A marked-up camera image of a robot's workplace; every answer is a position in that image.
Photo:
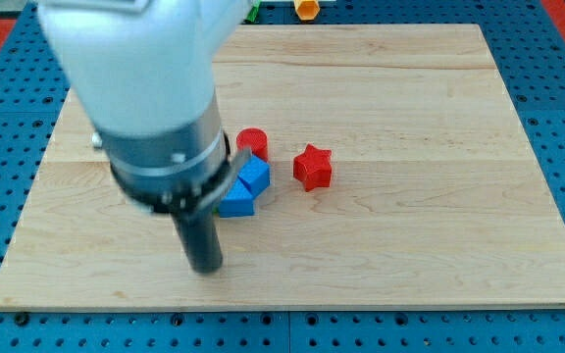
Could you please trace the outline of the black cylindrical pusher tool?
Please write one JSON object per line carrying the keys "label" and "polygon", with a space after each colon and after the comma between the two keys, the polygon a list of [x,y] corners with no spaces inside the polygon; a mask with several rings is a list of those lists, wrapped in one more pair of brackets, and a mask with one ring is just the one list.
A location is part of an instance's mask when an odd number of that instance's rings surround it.
{"label": "black cylindrical pusher tool", "polygon": [[210,274],[223,264],[223,253],[212,213],[204,213],[192,219],[184,214],[172,214],[182,250],[189,266],[199,274]]}

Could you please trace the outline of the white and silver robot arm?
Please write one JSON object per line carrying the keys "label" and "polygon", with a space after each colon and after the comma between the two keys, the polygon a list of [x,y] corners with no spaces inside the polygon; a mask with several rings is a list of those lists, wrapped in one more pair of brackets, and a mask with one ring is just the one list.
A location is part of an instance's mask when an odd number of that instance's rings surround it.
{"label": "white and silver robot arm", "polygon": [[213,212],[251,152],[232,152],[213,60],[249,0],[41,1],[43,33],[121,190],[172,217],[191,268],[223,254]]}

